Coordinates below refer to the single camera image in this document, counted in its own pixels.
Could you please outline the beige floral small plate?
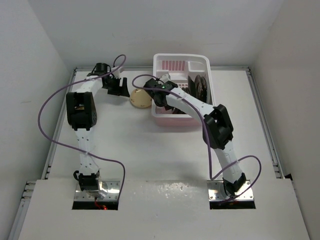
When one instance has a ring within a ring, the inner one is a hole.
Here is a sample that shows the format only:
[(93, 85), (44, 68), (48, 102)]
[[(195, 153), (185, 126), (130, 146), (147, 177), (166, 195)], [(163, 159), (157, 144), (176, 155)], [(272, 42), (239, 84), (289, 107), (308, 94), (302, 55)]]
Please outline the beige floral small plate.
[(129, 100), (130, 103), (138, 109), (146, 109), (152, 105), (152, 98), (145, 90), (139, 88), (136, 88), (131, 92)]

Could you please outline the black glossy plate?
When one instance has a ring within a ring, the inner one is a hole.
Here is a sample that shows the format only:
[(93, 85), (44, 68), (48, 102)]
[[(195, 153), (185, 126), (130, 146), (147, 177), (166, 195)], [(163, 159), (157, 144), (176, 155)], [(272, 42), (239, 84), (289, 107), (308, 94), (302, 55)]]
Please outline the black glossy plate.
[(197, 97), (196, 84), (190, 76), (188, 76), (188, 91), (191, 96), (193, 96), (194, 98)]
[(173, 114), (173, 115), (185, 115), (186, 113), (176, 107), (173, 107), (173, 106), (169, 106), (169, 105), (166, 105), (164, 107), (164, 110), (166, 111), (166, 113), (168, 114)]

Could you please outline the cream plate dark patterned rim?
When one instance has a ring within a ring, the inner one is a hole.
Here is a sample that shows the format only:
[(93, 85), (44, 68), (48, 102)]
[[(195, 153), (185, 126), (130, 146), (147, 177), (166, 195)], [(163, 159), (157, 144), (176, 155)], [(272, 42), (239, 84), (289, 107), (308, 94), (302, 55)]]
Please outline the cream plate dark patterned rim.
[(207, 89), (207, 81), (204, 76), (200, 77), (200, 87), (201, 87), (200, 89), (201, 100), (206, 103), (207, 97), (208, 97), (208, 89)]

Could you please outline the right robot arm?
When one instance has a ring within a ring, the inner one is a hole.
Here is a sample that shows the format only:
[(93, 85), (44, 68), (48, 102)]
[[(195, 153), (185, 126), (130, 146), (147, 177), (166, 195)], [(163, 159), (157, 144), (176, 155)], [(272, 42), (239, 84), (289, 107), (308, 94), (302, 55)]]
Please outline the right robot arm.
[(202, 102), (170, 80), (159, 84), (151, 78), (144, 84), (143, 89), (158, 107), (177, 108), (202, 124), (203, 140), (214, 150), (223, 170), (224, 189), (234, 198), (247, 179), (234, 151), (234, 128), (227, 108), (222, 104), (213, 106)]

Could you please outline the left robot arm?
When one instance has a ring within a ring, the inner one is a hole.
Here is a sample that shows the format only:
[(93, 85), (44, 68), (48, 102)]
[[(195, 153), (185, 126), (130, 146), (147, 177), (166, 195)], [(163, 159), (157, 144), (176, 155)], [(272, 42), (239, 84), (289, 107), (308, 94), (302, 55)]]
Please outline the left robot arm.
[(121, 66), (97, 63), (75, 91), (66, 94), (66, 115), (68, 124), (74, 130), (80, 154), (80, 168), (74, 172), (80, 190), (96, 198), (104, 195), (100, 168), (89, 154), (95, 148), (94, 132), (98, 114), (94, 96), (100, 89), (109, 95), (129, 97), (127, 79), (120, 78)]

